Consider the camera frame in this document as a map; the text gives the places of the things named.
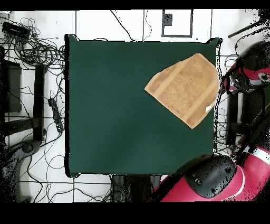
metal stand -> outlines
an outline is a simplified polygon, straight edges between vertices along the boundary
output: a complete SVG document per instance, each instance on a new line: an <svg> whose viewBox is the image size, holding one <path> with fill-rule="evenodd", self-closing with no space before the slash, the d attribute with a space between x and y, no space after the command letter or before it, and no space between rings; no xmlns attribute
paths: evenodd
<svg viewBox="0 0 270 224"><path fill-rule="evenodd" d="M245 28L235 32L235 33L232 33L231 35L228 36L228 38L231 38L235 35L238 35L240 33L243 33L244 31L247 31L255 26L260 26L262 24L264 24L267 20L270 19L270 13L269 13L269 9L263 9L263 10L259 10L258 12L258 16L260 17L259 21L249 25L249 26L246 26Z"/></svg>
<svg viewBox="0 0 270 224"><path fill-rule="evenodd" d="M20 168L23 160L36 153L46 131L43 129L44 114L44 76L46 67L35 67L35 89L33 119L21 119L5 122L8 87L7 62L4 60L4 48L0 47L0 202L22 201L19 191ZM33 129L33 140L23 141L12 147L5 144L5 136Z"/></svg>

green tablecloth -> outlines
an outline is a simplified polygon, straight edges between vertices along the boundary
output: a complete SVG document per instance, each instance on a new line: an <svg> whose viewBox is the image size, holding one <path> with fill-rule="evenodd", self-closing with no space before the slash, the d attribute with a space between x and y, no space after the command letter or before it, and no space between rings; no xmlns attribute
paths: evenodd
<svg viewBox="0 0 270 224"><path fill-rule="evenodd" d="M144 87L195 53L215 65L218 43L78 41L69 35L70 173L175 173L212 153L213 109L190 129Z"/></svg>

towel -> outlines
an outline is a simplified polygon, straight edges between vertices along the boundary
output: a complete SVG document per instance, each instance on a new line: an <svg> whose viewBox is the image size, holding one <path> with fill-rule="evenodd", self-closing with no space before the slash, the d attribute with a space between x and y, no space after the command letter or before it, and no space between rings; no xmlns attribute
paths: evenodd
<svg viewBox="0 0 270 224"><path fill-rule="evenodd" d="M154 75L145 91L193 129L213 108L219 85L216 67L197 53Z"/></svg>

cable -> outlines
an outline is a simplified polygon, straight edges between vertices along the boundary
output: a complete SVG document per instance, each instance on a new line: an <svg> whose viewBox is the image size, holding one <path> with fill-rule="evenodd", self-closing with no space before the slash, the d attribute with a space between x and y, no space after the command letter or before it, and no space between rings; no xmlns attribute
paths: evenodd
<svg viewBox="0 0 270 224"><path fill-rule="evenodd" d="M36 197L35 197L35 199L34 199L34 202L33 202L33 203L35 203L37 197L40 195L40 193L41 193L41 191L42 191L42 189L43 189L43 185L42 185L42 183L41 183L40 181L38 181L37 179L33 178L33 177L30 175L30 173L29 173L29 167L30 167L31 162L32 162L32 155L30 156L30 162L29 162L29 165L28 165L28 167L27 167L27 173L28 173L28 175L29 175L34 181L38 182L38 183L41 185L41 189L40 189L40 191L38 192L38 194L36 195Z"/></svg>
<svg viewBox="0 0 270 224"><path fill-rule="evenodd" d="M134 39L131 38L129 32L126 30L126 28L120 23L119 19L117 18L117 16L114 14L114 12L112 10L110 10L111 13L114 15L114 17L117 19L118 23L121 25L121 27L126 31L126 33L128 34L129 38L131 39L131 41L135 41Z"/></svg>
<svg viewBox="0 0 270 224"><path fill-rule="evenodd" d="M150 26L150 28L151 28L151 31L150 31L149 35L146 38L148 38L151 35L151 33L152 33L152 26Z"/></svg>
<svg viewBox="0 0 270 224"><path fill-rule="evenodd" d="M238 40L237 40L237 42L236 42L236 44L235 44L235 53L237 54L237 55L239 55L238 53L237 53L237 47L238 47L238 42L241 40L241 39L243 39L243 38L245 38L245 37L247 37L247 36L250 36L250 35L254 35L254 34L256 34L256 33L259 33L259 32L261 32L262 30L265 30L265 29L269 29L268 27L263 27L263 28L260 28L260 29L258 29L258 30L255 30L255 31L253 31L252 33L249 33L249 34L246 34L246 35L244 35L244 36L242 36L241 38L239 38Z"/></svg>

